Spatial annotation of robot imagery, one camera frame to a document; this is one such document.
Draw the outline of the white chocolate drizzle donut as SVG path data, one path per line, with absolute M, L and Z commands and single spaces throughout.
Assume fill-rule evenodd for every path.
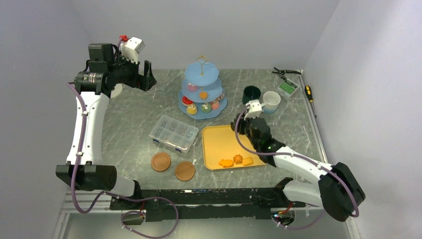
M 216 98 L 216 100 L 217 101 L 220 101 L 220 100 L 222 100 L 223 98 L 224 98 L 224 96 L 225 96 L 225 93 L 224 92 L 222 92 L 217 98 Z

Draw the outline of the green cupcake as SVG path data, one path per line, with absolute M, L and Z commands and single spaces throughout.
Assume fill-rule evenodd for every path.
M 201 104 L 201 111 L 205 114 L 212 111 L 212 106 L 210 103 L 203 103 Z

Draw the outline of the blue three-tier cake stand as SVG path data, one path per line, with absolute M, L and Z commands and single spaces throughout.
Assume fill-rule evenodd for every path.
M 187 114 L 189 117 L 195 120 L 205 120 L 217 117 L 223 109 L 227 106 L 227 99 L 224 96 L 219 101 L 220 106 L 217 110 L 205 114 L 201 111 L 201 104 L 210 103 L 224 92 L 221 79 L 219 78 L 219 69 L 214 63 L 209 62 L 205 56 L 199 56 L 195 62 L 189 64 L 184 72 L 184 80 L 181 83 L 181 90 L 178 92 L 179 109 Z M 191 83 L 198 86 L 198 90 L 195 92 L 189 92 L 187 84 Z M 206 100 L 199 98 L 199 92 L 207 92 L 209 97 Z M 186 111 L 186 106 L 182 105 L 182 96 L 186 96 L 192 100 L 198 108 L 198 112 L 195 115 L 189 115 Z

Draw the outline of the flower shaped orange cookie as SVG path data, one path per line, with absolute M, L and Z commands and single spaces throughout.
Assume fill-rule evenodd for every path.
M 209 95 L 208 95 L 208 93 L 207 93 L 207 92 L 204 92 L 204 91 L 199 92 L 199 98 L 200 98 L 200 99 L 202 99 L 202 100 L 206 100 L 208 97 L 209 97 Z

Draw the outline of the yellow cupcake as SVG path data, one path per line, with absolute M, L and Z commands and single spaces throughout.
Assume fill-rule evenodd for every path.
M 186 111 L 189 115 L 195 115 L 198 112 L 198 108 L 195 104 L 190 104 L 187 106 Z

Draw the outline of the red donut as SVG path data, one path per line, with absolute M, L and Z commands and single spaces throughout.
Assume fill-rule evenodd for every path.
M 194 104 L 194 102 L 190 99 L 188 99 L 186 96 L 182 96 L 182 105 L 189 106 Z

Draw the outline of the purple cupcake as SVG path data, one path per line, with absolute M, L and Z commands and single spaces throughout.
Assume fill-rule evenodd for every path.
M 196 86 L 196 85 L 193 85 L 193 84 L 191 84 L 191 83 L 188 83 L 187 84 L 187 89 L 188 89 L 188 91 L 189 92 L 195 92 L 195 91 L 197 91 L 198 90 L 198 86 Z

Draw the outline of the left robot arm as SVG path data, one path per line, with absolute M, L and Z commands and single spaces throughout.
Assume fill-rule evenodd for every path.
M 138 54 L 144 46 L 144 42 L 135 37 L 120 46 L 89 45 L 86 68 L 76 75 L 70 86 L 77 101 L 72 146 L 66 163 L 56 167 L 56 176 L 74 190 L 101 190 L 123 196 L 123 202 L 130 209 L 142 205 L 143 195 L 137 192 L 139 186 L 134 180 L 119 176 L 115 166 L 103 164 L 101 139 L 105 112 L 115 86 L 124 84 L 148 91 L 157 83 L 150 61 L 144 62 L 144 73 L 139 73 Z

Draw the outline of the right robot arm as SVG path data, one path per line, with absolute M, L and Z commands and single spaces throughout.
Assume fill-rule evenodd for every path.
M 230 124 L 239 145 L 276 168 L 286 169 L 306 182 L 285 177 L 274 187 L 274 200 L 285 207 L 302 202 L 322 207 L 333 219 L 344 222 L 359 216 L 359 205 L 366 196 L 349 167 L 344 163 L 323 163 L 302 155 L 271 135 L 263 118 L 244 118 L 238 113 Z

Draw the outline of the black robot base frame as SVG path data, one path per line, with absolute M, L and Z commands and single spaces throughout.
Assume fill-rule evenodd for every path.
M 303 208 L 291 202 L 278 189 L 143 189 L 128 200 L 113 196 L 113 211 L 143 209 L 147 222 L 179 219 L 255 218 L 269 220 L 273 213 Z

